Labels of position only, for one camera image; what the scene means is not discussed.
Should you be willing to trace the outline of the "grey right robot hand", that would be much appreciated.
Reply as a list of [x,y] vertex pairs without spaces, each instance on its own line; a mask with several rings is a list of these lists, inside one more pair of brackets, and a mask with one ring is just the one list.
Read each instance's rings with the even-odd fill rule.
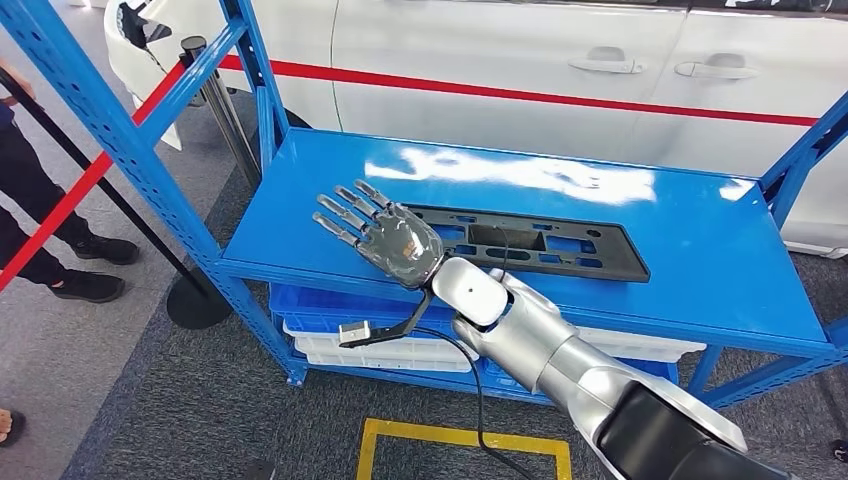
[[361,179],[319,194],[312,219],[407,289],[424,286],[444,260],[441,237],[404,205]]

